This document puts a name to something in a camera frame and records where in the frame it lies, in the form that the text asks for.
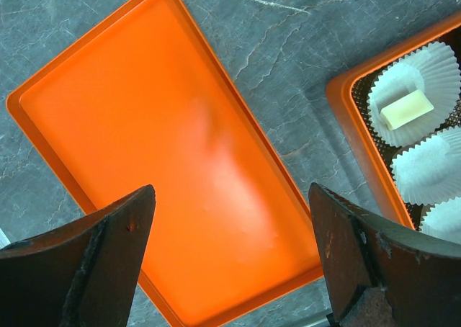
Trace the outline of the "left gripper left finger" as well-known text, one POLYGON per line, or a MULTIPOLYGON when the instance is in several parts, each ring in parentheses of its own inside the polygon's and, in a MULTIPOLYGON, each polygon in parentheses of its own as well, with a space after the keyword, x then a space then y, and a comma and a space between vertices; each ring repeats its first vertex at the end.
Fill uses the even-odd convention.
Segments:
POLYGON ((126 326, 151 232, 146 185, 1 249, 2 326, 126 326))

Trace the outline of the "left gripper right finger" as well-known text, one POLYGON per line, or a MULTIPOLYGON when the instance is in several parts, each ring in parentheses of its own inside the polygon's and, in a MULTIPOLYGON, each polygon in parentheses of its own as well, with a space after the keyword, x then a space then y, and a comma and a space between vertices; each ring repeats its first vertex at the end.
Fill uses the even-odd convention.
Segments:
POLYGON ((335 326, 459 326, 460 245, 308 192, 335 326))

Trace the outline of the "white chocolate piece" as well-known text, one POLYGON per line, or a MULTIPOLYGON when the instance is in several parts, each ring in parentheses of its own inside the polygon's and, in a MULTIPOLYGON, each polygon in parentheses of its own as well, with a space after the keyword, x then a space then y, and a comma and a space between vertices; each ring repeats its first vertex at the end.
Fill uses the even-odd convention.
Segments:
POLYGON ((433 109, 434 105, 426 95, 421 90, 415 90, 383 107, 380 117, 389 130, 397 130, 433 109))

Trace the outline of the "orange box lid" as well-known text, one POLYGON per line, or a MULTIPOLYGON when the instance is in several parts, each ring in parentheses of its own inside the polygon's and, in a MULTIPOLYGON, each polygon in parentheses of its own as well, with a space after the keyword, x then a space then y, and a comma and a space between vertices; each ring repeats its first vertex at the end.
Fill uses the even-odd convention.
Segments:
POLYGON ((139 283, 170 325, 321 278, 309 207, 182 0, 129 0, 6 107, 84 212, 154 187, 139 283))

